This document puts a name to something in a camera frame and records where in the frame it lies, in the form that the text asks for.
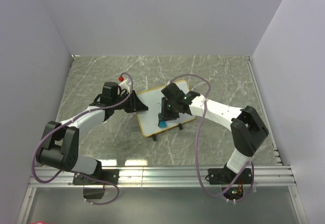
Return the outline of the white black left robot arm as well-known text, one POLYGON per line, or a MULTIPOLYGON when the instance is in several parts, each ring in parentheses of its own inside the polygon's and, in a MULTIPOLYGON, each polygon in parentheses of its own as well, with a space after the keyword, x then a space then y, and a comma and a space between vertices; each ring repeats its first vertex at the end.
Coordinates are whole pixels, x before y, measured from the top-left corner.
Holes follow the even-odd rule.
POLYGON ((83 173, 90 184, 100 183, 101 163, 79 154, 79 141, 83 134, 107 121, 116 110, 135 113, 147 111, 148 107, 134 90, 128 93, 124 89, 123 94, 102 92, 78 115, 62 122, 47 123, 32 161, 60 171, 83 173))

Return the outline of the blue bone-shaped eraser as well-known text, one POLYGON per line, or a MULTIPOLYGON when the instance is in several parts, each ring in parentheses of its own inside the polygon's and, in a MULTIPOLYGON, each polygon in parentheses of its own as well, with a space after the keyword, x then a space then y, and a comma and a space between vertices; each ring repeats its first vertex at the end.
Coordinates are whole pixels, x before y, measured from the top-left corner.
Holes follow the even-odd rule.
POLYGON ((158 123, 158 127, 159 128, 162 128, 162 129, 164 129, 164 128, 166 128, 167 127, 167 123, 166 123, 166 121, 160 121, 159 123, 158 123))

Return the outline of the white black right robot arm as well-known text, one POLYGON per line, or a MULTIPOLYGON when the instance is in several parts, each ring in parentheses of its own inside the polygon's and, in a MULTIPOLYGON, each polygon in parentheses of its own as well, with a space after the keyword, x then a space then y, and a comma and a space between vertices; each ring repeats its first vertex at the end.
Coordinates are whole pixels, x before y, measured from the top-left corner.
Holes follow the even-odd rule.
POLYGON ((225 166, 224 177, 229 183, 241 179, 242 168, 269 135, 256 109, 252 106, 231 107, 193 91, 187 94, 182 90, 175 93, 165 91, 163 95, 168 109, 208 119, 231 132, 235 149, 225 166))

